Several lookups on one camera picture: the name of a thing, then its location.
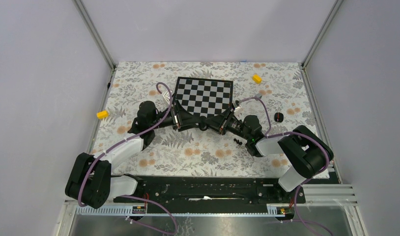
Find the black earbud charging case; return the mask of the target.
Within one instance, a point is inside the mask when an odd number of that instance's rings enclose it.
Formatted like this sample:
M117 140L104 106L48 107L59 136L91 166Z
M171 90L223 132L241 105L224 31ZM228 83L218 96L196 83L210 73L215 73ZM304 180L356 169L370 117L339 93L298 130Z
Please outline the black earbud charging case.
M284 114L281 112L276 112L274 114L274 121L277 123L282 123L284 121Z

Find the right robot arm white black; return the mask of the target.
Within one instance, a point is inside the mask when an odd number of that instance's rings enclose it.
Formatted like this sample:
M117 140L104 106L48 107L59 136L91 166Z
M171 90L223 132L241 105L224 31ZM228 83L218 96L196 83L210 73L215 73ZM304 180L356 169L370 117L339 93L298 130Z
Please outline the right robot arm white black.
M281 203L287 202L298 186L323 172L334 156L331 149L304 125L293 131L266 136L256 115L239 120L233 111L226 110L214 117L200 117L199 129L208 128L221 135L230 132L245 139L245 148L251 156L283 153L287 157L291 167L278 179L278 186L273 190L274 198Z

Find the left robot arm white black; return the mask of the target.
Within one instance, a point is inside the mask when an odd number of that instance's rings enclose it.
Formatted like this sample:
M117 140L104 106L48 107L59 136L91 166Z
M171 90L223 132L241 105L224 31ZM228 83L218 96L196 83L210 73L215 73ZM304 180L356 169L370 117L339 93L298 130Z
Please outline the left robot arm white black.
M81 153L76 157L65 187L65 195L77 200L81 207L100 208L105 202L125 195L132 202L140 201L144 189L130 174L115 176L113 169L127 158L144 150L155 137L154 130L171 126L176 106L169 104L163 112L145 101L139 105L130 132L123 140L95 154Z

